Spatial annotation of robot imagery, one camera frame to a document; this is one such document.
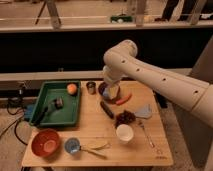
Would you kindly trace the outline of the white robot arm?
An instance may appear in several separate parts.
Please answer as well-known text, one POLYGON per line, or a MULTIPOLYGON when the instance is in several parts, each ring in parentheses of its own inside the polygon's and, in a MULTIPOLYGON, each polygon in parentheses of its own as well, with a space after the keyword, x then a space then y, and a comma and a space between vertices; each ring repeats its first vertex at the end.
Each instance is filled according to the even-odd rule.
POLYGON ((178 74, 136 59, 137 45, 124 40, 107 50, 103 60, 104 81, 114 87, 123 75, 137 80, 185 109, 208 126, 212 136, 205 171, 213 171, 213 83, 191 72, 178 74))

